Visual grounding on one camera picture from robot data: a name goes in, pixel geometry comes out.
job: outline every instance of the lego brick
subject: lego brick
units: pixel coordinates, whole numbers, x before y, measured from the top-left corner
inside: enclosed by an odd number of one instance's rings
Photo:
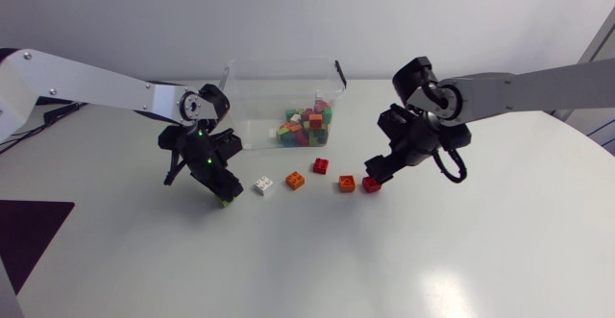
[[[267,178],[266,176],[263,176],[262,178],[258,179],[254,183],[254,186],[257,191],[263,196],[268,196],[273,191],[273,182],[269,180],[269,178]]]
[[[290,118],[292,117],[292,115],[296,114],[297,111],[296,110],[287,110],[286,111],[286,120],[289,121]]]
[[[327,168],[329,168],[329,161],[327,159],[316,159],[314,163],[313,171],[318,174],[327,174]]]
[[[301,129],[302,129],[301,125],[292,125],[292,126],[288,127],[288,130],[290,130],[291,132],[297,132],[297,131],[299,131]]]
[[[306,183],[306,179],[298,172],[293,172],[286,177],[286,183],[290,186],[290,188],[297,189]]]
[[[308,146],[309,145],[309,139],[308,136],[306,135],[306,132],[304,130],[301,130],[299,132],[296,133],[297,136],[297,144],[300,146]]]
[[[290,117],[290,122],[293,124],[298,124],[301,122],[301,115],[300,114],[294,114]]]
[[[288,130],[287,128],[282,128],[276,131],[276,138],[278,139],[278,142],[282,142],[282,136],[287,134],[288,132],[290,132],[290,130]]]
[[[282,135],[282,144],[285,147],[295,146],[296,136],[292,132],[288,132]]]
[[[352,175],[342,175],[339,177],[339,190],[342,192],[353,192],[355,190],[355,177]]]
[[[333,111],[331,110],[331,107],[324,107],[323,108],[323,121],[326,124],[330,124],[331,123],[332,115],[333,115]]]
[[[215,200],[218,201],[218,203],[220,204],[222,208],[225,208],[229,206],[232,202],[234,202],[234,199],[232,199],[230,202],[227,202],[227,201],[222,200],[222,198],[218,197],[217,195],[214,195],[214,197],[215,197]]]
[[[313,130],[318,130],[323,127],[323,115],[311,114],[309,116],[309,127]]]
[[[365,177],[363,178],[363,188],[365,188],[365,191],[367,193],[374,193],[376,191],[381,190],[382,185],[378,184],[376,182],[376,180],[374,180],[373,178],[370,177]]]
[[[312,108],[308,108],[301,114],[301,119],[304,121],[309,121],[309,116],[312,114],[314,114],[314,110]]]
[[[318,146],[318,137],[313,135],[313,134],[309,134],[309,146]]]

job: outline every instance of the white wall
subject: white wall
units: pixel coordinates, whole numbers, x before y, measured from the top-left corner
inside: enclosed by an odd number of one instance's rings
[[[440,78],[574,63],[615,0],[0,0],[0,46],[141,79],[218,78],[229,59],[328,55],[390,78],[427,55]]]

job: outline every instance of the red block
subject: red block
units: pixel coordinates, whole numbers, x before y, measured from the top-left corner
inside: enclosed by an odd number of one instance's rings
[[[306,133],[304,132],[304,130],[299,130],[295,134],[297,135],[297,143],[299,143],[299,145],[301,146],[309,145],[309,139],[306,136]]]
[[[316,159],[314,163],[314,173],[327,174],[329,161],[327,159]]]
[[[306,111],[304,111],[301,120],[302,121],[309,121],[309,116],[314,114],[314,110],[312,110],[311,108],[306,109]]]
[[[323,128],[323,115],[312,114],[309,116],[309,127],[313,130],[320,130]]]
[[[365,191],[367,193],[374,193],[378,190],[381,190],[382,185],[378,184],[376,180],[370,177],[365,177],[363,178],[363,188],[365,188]]]

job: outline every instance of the green block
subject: green block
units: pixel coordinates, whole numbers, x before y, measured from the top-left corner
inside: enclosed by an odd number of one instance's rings
[[[332,115],[333,115],[333,111],[331,110],[331,107],[324,107],[323,108],[323,121],[325,123],[331,123]]]
[[[316,135],[317,131],[309,131],[309,146],[318,146],[318,135]]]
[[[214,197],[215,197],[215,200],[217,200],[218,203],[220,203],[222,208],[225,208],[229,206],[232,202],[234,202],[234,198],[230,202],[227,202],[227,201],[223,201],[222,198],[218,197],[217,195],[214,195]]]
[[[327,136],[327,128],[325,127],[324,130],[312,130],[311,131],[314,134],[314,137],[320,138],[323,136]]]
[[[278,142],[282,142],[282,135],[285,135],[288,132],[290,132],[290,130],[288,130],[286,127],[277,130],[276,131],[276,138],[278,139]]]
[[[290,118],[292,117],[292,115],[294,115],[296,113],[297,113],[296,110],[287,110],[286,111],[286,121],[290,121]]]

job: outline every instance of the black cable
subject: black cable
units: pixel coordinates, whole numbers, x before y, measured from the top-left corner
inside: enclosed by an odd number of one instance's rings
[[[604,127],[606,127],[606,126],[608,126],[608,125],[612,124],[613,122],[615,122],[615,119],[612,119],[612,120],[610,120],[609,122],[607,122],[607,123],[603,124],[602,126],[600,126],[599,128],[597,128],[596,130],[594,130],[594,131],[590,132],[587,136],[590,136],[590,135],[594,134],[595,132],[597,132],[597,131],[599,131],[599,130],[603,129]]]
[[[38,135],[39,133],[41,133],[42,131],[46,130],[47,128],[51,127],[53,124],[55,124],[56,122],[62,120],[63,118],[65,118],[66,116],[70,115],[71,113],[79,110],[81,107],[86,106],[87,103],[75,103],[73,105],[70,106],[66,106],[66,107],[61,107],[55,110],[51,110],[51,111],[47,111],[44,114],[44,124],[31,129],[30,131],[25,131],[25,132],[21,132],[18,134],[14,134],[13,136],[17,136],[17,135],[21,135],[21,137],[16,138],[16,139],[11,139],[8,141],[5,141],[3,143],[0,144],[0,146],[2,145],[6,145],[6,144],[11,144],[8,145],[7,147],[5,147],[4,149],[0,150],[0,155],[6,153],[7,151],[9,151],[13,146],[17,145],[18,143],[22,142],[23,140],[26,140],[32,136]]]
[[[461,156],[459,155],[457,150],[451,150],[448,153],[449,153],[449,156],[451,156],[451,159],[455,162],[455,164],[459,168],[459,177],[456,177],[453,174],[451,174],[451,172],[449,172],[446,166],[444,166],[444,163],[442,162],[442,159],[440,158],[440,154],[438,154],[437,150],[434,150],[433,153],[431,154],[433,155],[433,159],[435,160],[435,163],[438,165],[438,168],[440,168],[440,171],[442,171],[442,174],[444,174],[444,176],[446,176],[450,181],[454,183],[461,183],[462,181],[465,180],[465,178],[468,177],[468,171],[465,167],[465,163],[463,163],[463,159],[461,159]]]
[[[430,87],[430,71],[428,68],[423,68],[421,72],[421,89],[425,93],[425,96],[430,99],[430,101],[434,102],[438,107],[445,109],[447,108],[447,100],[445,98],[439,98],[435,95],[435,93],[431,90]]]
[[[612,143],[613,141],[615,141],[615,138],[612,138],[612,139],[608,140],[606,143],[604,143],[604,144],[603,144],[603,145],[601,145],[601,146],[602,146],[602,147],[604,147],[604,146],[606,146],[606,145],[608,145],[608,144]]]

